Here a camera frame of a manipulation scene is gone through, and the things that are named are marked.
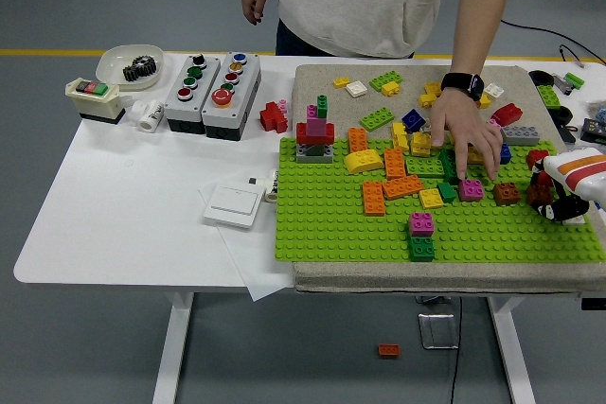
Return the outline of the person's left hand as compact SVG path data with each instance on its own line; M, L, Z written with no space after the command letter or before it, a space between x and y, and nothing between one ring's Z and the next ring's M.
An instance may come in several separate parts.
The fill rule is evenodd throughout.
M481 154L489 178L493 181L496 179L501 161L502 134L481 117L470 97L455 88L444 89L431 108L430 123L435 148L443 146L446 131L454 139L459 179L464 179L467 172L469 145Z

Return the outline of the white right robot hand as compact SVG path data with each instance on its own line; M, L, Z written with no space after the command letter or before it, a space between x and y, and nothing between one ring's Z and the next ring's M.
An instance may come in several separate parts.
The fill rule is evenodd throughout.
M532 168L526 203L555 222L584 215L590 202L605 207L605 154L574 149L540 158Z

